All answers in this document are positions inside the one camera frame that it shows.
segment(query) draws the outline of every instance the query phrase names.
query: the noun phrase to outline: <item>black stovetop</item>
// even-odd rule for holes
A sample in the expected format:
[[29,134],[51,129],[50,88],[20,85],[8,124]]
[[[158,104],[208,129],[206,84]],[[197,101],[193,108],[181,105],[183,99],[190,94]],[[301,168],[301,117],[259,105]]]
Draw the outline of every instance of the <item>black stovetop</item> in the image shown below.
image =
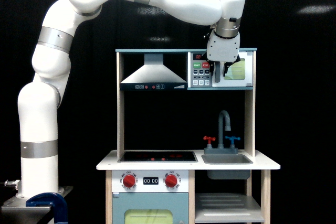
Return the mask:
[[125,152],[119,162],[196,162],[190,151],[135,151]]

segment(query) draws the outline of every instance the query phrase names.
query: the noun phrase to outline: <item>robotic arm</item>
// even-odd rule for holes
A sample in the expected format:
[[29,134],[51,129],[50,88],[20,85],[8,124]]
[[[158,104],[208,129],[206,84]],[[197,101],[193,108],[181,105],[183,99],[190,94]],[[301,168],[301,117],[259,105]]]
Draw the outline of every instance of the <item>robotic arm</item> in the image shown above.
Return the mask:
[[[33,82],[18,97],[21,197],[58,191],[57,108],[70,73],[69,50],[79,24],[97,17],[108,0],[59,0],[47,12],[33,55]],[[127,0],[162,8],[192,24],[213,25],[207,57],[235,62],[245,0]]]

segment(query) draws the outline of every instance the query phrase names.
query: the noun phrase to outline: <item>blue clamp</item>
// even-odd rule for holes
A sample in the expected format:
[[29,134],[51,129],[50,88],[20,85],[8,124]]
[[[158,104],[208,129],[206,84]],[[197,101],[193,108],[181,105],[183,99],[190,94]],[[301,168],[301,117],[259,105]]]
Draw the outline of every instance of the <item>blue clamp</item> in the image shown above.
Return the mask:
[[26,201],[26,207],[52,206],[54,223],[68,224],[68,205],[64,198],[57,193],[38,194]]
[[225,136],[225,139],[229,139],[231,141],[230,148],[235,148],[235,140],[240,140],[240,137],[235,137],[235,136]]

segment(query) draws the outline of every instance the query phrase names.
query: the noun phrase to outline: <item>red knob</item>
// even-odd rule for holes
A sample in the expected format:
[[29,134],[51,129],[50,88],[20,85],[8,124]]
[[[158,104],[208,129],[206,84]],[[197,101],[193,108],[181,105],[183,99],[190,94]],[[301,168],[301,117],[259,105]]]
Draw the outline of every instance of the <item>red knob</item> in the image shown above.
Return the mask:
[[204,136],[203,140],[208,140],[208,144],[211,144],[211,141],[216,141],[215,137]]
[[166,176],[166,180],[164,181],[167,185],[167,187],[174,187],[177,185],[177,178],[173,174],[169,174]]
[[125,187],[132,187],[135,185],[135,177],[133,175],[126,175],[125,178],[122,180],[122,183]]

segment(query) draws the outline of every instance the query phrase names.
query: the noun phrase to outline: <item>silver range hood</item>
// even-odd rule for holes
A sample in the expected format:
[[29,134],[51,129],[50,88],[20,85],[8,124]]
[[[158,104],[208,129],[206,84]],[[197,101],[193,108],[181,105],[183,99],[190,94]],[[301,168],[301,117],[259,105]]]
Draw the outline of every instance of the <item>silver range hood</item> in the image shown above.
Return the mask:
[[180,90],[187,82],[163,64],[163,54],[144,54],[144,65],[120,83],[120,90]]

